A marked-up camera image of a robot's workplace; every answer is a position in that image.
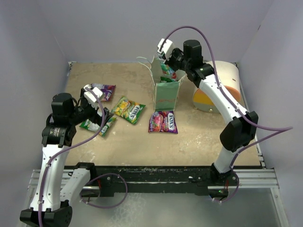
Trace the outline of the teal Fox's candy bag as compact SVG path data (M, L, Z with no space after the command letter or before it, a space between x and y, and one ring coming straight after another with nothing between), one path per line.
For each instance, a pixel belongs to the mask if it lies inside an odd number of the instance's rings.
M170 66L168 66L164 63L161 63L160 66L161 66L161 70L162 70L162 73L163 73L163 77L169 78L173 81L177 80L177 75L176 75L175 71Z

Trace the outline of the green paper bag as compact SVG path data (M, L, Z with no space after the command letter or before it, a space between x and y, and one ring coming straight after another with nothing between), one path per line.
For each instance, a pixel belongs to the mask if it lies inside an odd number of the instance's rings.
M180 87L186 77L186 73L181 70L176 71L176 82L161 82L161 77L164 77L161 67L161 61L155 54L152 61L145 57L136 57L138 63L145 66L151 76L153 86L153 106L154 111L173 111L176 107L176 102L179 95Z

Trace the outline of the white round drawer box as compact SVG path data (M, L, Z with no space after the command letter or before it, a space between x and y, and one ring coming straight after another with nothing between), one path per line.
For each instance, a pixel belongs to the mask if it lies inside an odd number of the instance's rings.
M219 79L230 92L233 98L241 103L241 89L239 70L235 64L226 61L215 61ZM193 94L193 104L195 109L219 114L211 99L200 89L196 88Z

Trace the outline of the purple Fox's candy bag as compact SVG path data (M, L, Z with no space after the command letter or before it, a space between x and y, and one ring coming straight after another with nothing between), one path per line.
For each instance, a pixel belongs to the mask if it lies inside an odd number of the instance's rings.
M148 132L168 132L178 134L173 111L156 111L149 120Z

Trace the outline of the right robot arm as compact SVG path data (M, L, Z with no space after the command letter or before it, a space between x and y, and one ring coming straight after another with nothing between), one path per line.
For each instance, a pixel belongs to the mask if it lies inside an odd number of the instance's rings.
M216 106L225 121L225 128L220 134L222 150L212 164L211 181L221 185L227 180L232 170L236 153L249 145L255 138L258 115L248 112L230 94L215 75L215 65L203 61L202 46L197 40L186 40L183 49L175 47L170 40L163 41L158 51L174 71L182 70L195 86L203 91Z

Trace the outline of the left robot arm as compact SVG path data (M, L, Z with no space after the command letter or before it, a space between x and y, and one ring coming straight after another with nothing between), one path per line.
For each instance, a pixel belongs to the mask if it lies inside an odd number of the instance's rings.
M93 163L78 163L65 186L62 177L76 125L91 120L103 127L106 120L98 88L83 88L79 100L69 93L53 97L52 113L42 131L42 165L36 193L28 209L21 211L20 221L31 227L67 227L72 218L72 205L85 185L97 181Z

